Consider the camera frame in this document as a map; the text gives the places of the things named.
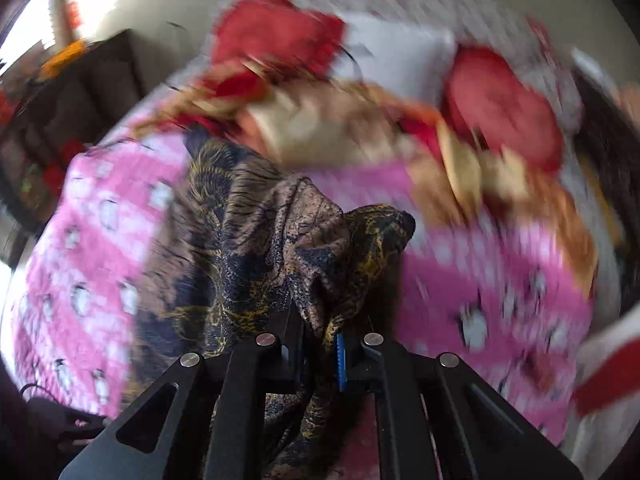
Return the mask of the floral white bed sheet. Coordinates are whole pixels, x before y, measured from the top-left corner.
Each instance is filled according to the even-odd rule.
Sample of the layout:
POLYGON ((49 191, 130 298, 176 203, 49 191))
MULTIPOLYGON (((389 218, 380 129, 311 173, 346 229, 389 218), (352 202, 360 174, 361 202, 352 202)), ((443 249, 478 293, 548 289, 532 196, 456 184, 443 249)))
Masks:
MULTIPOLYGON (((234 0, 213 7, 212 26, 234 0)), ((526 84, 542 94, 561 130, 575 133, 582 122, 582 100, 570 71, 555 54, 546 29, 499 6, 494 0, 291 0, 324 13, 363 12, 387 21, 440 25, 462 44, 484 44, 499 53, 526 84)))

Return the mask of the right red heart cushion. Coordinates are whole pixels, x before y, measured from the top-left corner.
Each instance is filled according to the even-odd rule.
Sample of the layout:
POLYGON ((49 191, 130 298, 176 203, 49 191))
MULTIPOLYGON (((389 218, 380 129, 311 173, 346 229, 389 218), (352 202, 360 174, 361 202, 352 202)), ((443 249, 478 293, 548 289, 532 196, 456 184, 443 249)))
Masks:
POLYGON ((461 47, 442 92, 442 114, 465 139, 481 136, 494 152, 510 148, 529 166, 555 174, 563 136, 549 101, 524 86, 486 47, 461 47))

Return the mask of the pink penguin fleece blanket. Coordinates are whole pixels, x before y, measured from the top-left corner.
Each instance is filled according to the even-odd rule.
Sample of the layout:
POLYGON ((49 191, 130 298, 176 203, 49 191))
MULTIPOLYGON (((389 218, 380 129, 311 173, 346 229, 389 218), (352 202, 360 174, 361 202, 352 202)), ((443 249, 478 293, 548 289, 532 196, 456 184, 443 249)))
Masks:
MULTIPOLYGON (((8 362, 35 401, 85 420, 112 422, 148 388, 130 402, 122 398, 137 281, 189 162, 184 137, 171 136, 122 139, 74 163, 61 205, 29 259, 26 290, 15 306, 8 362)), ((360 408, 322 479, 334 472, 358 479, 367 467, 378 467, 373 396, 338 386, 340 335, 379 333, 428 358, 457 354, 556 447, 554 430, 564 425, 575 378, 568 358, 589 324, 588 296, 576 288, 535 223, 498 226, 480 214, 462 226, 429 228, 402 199, 398 174, 393 165, 355 168, 341 171, 335 184, 327 184, 325 174, 303 174, 341 210, 388 205, 416 222, 390 303, 357 314, 330 350, 332 387, 360 408)), ((268 396, 299 392, 309 382, 311 364, 311 333, 302 318, 295 309, 278 312, 254 336, 262 333, 302 335, 298 387, 268 396)), ((73 426, 61 440, 85 442, 76 458, 103 430, 73 426)), ((30 476, 64 479, 62 471, 74 458, 55 460, 36 452, 34 444, 33 438, 23 443, 30 476)))

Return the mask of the dark wooden side table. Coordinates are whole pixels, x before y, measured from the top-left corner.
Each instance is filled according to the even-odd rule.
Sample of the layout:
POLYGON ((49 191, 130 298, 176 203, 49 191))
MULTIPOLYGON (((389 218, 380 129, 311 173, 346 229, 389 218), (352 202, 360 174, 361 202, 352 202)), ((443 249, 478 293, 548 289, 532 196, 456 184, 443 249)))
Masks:
POLYGON ((43 61, 35 44, 1 75, 1 203, 35 234, 70 160, 146 96, 129 28, 89 44, 52 77, 43 61))

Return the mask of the white red sleeve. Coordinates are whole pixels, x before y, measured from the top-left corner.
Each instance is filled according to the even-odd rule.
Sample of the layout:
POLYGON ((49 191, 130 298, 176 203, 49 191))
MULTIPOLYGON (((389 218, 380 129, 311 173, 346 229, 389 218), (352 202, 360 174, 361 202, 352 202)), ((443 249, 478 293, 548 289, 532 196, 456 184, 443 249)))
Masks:
POLYGON ((577 416, 570 458, 587 479, 603 474, 639 422, 639 308, 585 341, 582 381, 573 393, 577 416))

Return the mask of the red heart cushion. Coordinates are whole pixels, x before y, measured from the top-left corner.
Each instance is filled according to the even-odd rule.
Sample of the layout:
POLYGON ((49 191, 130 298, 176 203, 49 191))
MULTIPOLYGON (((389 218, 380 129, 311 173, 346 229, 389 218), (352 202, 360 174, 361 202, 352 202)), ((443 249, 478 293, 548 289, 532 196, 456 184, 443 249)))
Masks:
POLYGON ((461 47, 442 92, 442 114, 465 139, 481 136, 494 152, 510 148, 529 166, 555 174, 563 136, 549 101, 524 86, 486 47, 461 47))
POLYGON ((212 60, 256 58, 324 76, 345 29, 339 16, 302 9, 291 0, 236 0, 217 22, 212 60))

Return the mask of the left red heart cushion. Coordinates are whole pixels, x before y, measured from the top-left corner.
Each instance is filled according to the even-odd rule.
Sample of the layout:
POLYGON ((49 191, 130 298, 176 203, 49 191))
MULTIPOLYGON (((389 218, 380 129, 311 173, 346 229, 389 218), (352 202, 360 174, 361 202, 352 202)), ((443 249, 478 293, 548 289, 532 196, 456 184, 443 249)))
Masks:
POLYGON ((291 0, 236 0, 217 22, 212 60, 256 58, 324 76, 345 29, 339 16, 302 9, 291 0))

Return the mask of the dark floral patterned garment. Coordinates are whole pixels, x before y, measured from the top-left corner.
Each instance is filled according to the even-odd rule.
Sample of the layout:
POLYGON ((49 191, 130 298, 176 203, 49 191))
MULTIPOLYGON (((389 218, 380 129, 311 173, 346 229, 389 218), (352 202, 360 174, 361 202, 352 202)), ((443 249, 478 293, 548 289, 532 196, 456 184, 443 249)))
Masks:
POLYGON ((302 174, 203 128, 184 137, 186 174, 137 281, 127 385, 134 400, 186 352, 223 356, 295 309, 311 333, 309 382, 268 396, 267 479, 322 479, 360 405, 331 385, 337 333, 387 306, 416 222, 388 205, 341 210, 302 174))

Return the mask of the red gold floral blanket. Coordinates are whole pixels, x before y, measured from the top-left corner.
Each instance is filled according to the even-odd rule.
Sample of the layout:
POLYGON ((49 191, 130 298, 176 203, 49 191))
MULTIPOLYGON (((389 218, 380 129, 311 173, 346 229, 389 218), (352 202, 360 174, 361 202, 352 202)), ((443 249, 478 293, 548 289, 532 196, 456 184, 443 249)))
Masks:
POLYGON ((192 126, 288 169, 404 162, 427 223, 462 226, 482 208, 500 220, 538 221, 553 236, 576 288, 592 293, 597 247, 558 179, 506 146, 492 150, 463 140, 434 107, 378 84, 244 58, 209 67, 129 135, 140 141, 192 126))

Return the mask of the orange basket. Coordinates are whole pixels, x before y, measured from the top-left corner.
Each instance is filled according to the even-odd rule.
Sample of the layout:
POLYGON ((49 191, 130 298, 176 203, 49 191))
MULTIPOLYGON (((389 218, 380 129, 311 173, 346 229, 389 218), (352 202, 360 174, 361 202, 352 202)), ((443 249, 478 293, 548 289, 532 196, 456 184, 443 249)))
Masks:
POLYGON ((39 79, 49 80, 57 77, 70 63, 81 58, 88 51, 84 40, 77 40, 49 58, 40 68, 39 79))

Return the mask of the dark wooden headboard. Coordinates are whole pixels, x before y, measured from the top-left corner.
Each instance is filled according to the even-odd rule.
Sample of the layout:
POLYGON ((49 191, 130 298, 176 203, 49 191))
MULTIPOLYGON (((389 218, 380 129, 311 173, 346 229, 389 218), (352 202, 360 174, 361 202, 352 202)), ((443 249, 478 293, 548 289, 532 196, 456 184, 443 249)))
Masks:
POLYGON ((622 311, 639 301, 639 130, 614 100, 587 75, 572 70, 584 116, 575 140, 592 163, 600 188, 624 231, 622 311))

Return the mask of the white pillow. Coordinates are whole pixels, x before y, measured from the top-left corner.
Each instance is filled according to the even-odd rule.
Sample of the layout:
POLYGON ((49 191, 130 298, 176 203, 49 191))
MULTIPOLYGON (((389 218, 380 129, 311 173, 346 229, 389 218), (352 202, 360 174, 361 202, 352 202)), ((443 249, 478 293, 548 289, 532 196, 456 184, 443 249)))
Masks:
POLYGON ((342 13, 343 50, 331 65, 338 78, 362 79, 396 96, 439 105, 458 45, 454 33, 435 25, 385 21, 342 13))

